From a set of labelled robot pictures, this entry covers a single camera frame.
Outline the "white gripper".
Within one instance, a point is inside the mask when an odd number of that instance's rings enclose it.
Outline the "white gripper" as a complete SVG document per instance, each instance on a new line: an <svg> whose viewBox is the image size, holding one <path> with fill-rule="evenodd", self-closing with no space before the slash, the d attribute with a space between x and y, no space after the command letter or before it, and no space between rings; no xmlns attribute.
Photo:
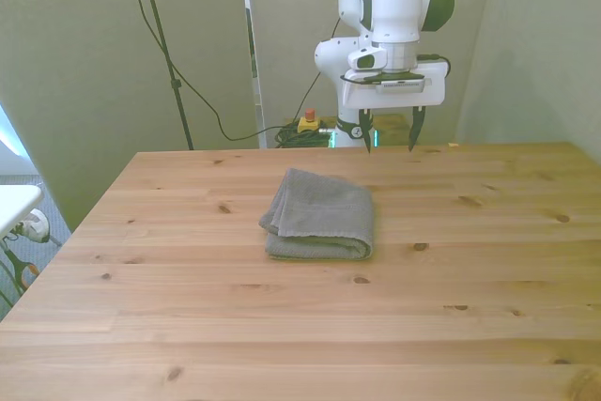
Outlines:
<svg viewBox="0 0 601 401"><path fill-rule="evenodd" d="M408 150L415 148L421 134L426 106L445 100L447 63L426 61L410 71L384 72L350 69L341 76L342 104L346 108L412 108ZM371 152L373 116L370 109L359 111L359 126L368 152Z"/></svg>

